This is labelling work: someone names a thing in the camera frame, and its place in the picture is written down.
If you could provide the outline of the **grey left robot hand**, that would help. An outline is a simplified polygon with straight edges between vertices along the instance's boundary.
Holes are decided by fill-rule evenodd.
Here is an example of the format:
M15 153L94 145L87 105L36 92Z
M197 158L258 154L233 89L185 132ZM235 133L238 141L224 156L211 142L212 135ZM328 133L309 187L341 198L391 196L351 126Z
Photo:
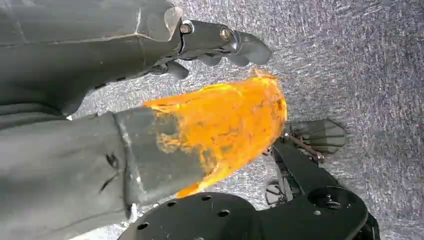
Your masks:
M215 84L76 120L85 96L179 60L264 65L270 48L226 25L183 20L167 0L0 3L0 237L68 240L185 197L260 155L287 109L276 78Z

